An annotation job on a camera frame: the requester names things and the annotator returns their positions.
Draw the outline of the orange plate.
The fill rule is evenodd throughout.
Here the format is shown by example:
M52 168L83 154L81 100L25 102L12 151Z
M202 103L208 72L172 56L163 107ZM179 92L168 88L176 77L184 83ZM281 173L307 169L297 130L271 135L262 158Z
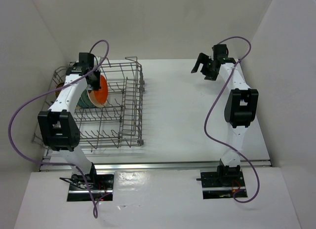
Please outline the orange plate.
M108 98L108 84L104 76L100 76L100 88L93 91L95 106L102 108Z

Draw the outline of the blue floral plate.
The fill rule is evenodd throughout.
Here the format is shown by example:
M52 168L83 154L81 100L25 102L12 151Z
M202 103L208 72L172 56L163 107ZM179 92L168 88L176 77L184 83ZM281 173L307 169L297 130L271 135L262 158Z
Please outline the blue floral plate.
M91 102L87 90L85 90L85 91L82 92L82 94L81 94L81 96L80 96L80 98L79 98L79 100L78 100L77 105L78 105L80 108L83 108L83 109L93 109L93 108L96 108L96 106Z

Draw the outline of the yellow patterned plate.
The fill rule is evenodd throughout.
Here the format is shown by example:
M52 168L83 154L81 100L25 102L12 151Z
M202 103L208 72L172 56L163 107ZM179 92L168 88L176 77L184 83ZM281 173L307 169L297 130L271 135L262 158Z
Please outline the yellow patterned plate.
M62 90L62 87L64 86L64 83L61 82L56 86L56 91L55 92L60 92Z

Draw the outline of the cream plate with black patch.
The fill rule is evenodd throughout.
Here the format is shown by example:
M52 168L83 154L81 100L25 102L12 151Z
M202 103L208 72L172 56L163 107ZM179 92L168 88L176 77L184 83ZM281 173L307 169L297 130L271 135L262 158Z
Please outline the cream plate with black patch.
M95 97L95 95L94 95L94 91L93 91L93 90L88 90L87 92L88 92L88 97L89 97L91 103L92 103L95 107L97 107L97 108L102 108L103 105L100 104L100 103L97 101L97 99L96 99L96 97Z

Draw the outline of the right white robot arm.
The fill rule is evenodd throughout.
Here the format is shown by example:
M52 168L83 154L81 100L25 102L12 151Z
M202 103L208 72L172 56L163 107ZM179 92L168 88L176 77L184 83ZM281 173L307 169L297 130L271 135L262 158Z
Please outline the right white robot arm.
M225 89L229 96L224 108L224 119L228 124L226 144L228 149L220 158L215 182L223 187L231 186L240 178L240 153L244 136L248 127L255 119L259 92L251 88L244 80L240 64L229 57L226 44L212 47L213 57L200 53L192 73L198 71L206 80L215 81L220 76L225 81Z

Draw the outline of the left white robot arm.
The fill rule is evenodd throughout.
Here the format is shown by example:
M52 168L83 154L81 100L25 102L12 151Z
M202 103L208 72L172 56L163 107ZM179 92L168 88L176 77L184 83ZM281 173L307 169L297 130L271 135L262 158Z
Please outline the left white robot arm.
M59 152L72 168L73 182L80 182L89 190L97 186L98 177L94 164L79 146L80 130L73 114L84 91L100 88L100 70L94 69L97 64L93 54L80 53L78 62L68 67L63 89L57 90L55 102L38 114L44 145Z

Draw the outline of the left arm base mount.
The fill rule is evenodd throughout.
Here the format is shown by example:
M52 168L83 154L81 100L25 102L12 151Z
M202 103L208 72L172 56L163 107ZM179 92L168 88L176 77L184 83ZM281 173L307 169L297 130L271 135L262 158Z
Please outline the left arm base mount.
M95 201L112 201L114 188L114 173L96 175L94 182L88 180L93 199ZM68 202L90 201L88 187L82 177L72 175L70 178L59 178L69 185Z

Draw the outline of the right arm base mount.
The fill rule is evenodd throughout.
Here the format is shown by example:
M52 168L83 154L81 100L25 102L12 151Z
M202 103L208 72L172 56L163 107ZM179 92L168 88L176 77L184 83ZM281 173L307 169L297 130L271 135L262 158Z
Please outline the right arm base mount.
M203 199L247 198L243 173L237 176L220 177L217 171L200 172L196 181L201 183Z

